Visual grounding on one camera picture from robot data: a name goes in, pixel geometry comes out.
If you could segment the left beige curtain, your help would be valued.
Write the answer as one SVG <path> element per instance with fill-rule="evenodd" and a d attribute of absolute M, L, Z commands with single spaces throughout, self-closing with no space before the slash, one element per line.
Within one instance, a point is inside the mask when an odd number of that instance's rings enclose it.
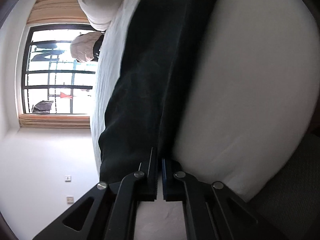
<path fill-rule="evenodd" d="M 21 114 L 18 119 L 23 128 L 90 128 L 88 115 Z"/>

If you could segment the white bed sheet mattress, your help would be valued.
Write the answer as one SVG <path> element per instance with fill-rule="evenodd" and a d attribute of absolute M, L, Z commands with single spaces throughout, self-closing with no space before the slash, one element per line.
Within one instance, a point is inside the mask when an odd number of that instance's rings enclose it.
<path fill-rule="evenodd" d="M 319 0 L 218 0 L 175 157 L 261 216 L 319 239 Z"/>

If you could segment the window with black bars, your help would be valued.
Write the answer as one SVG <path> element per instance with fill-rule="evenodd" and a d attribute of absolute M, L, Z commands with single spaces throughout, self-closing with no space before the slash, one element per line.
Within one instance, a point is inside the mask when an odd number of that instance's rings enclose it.
<path fill-rule="evenodd" d="M 71 56 L 71 42 L 93 32 L 87 24 L 45 24 L 31 27 L 23 53 L 21 92 L 24 114 L 88 115 L 98 64 Z"/>

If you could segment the white puffer jacket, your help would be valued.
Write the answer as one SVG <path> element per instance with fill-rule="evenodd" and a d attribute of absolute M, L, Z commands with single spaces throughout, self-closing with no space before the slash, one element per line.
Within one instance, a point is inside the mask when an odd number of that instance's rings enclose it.
<path fill-rule="evenodd" d="M 104 33 L 100 31 L 79 35 L 70 45 L 72 58 L 80 63 L 97 62 L 103 39 Z"/>

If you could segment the right beige curtain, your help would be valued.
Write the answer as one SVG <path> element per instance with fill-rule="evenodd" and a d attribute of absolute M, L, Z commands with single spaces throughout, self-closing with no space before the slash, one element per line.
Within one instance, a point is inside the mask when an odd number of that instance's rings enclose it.
<path fill-rule="evenodd" d="M 89 24 L 78 0 L 36 0 L 27 24 L 84 23 Z"/>

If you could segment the black jeans pants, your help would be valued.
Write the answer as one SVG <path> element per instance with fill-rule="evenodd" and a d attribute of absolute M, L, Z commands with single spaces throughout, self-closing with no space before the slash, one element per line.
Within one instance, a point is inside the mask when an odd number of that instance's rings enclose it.
<path fill-rule="evenodd" d="M 105 111 L 100 180 L 121 181 L 171 151 L 217 0 L 140 0 Z"/>

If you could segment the white wall socket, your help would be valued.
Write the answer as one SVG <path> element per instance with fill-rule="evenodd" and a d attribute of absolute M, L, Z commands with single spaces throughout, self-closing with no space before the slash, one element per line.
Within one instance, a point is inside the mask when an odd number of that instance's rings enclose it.
<path fill-rule="evenodd" d="M 74 203 L 74 197 L 73 196 L 67 196 L 66 200 L 67 200 L 68 204 Z"/>

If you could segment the beige curtain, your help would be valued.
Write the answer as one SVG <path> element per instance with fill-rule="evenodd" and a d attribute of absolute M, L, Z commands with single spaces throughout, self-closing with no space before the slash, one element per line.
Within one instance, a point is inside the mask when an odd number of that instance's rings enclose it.
<path fill-rule="evenodd" d="M 78 0 L 36 0 L 27 24 L 84 23 L 89 24 Z"/>
<path fill-rule="evenodd" d="M 21 114 L 18 119 L 23 128 L 90 128 L 88 115 Z"/>

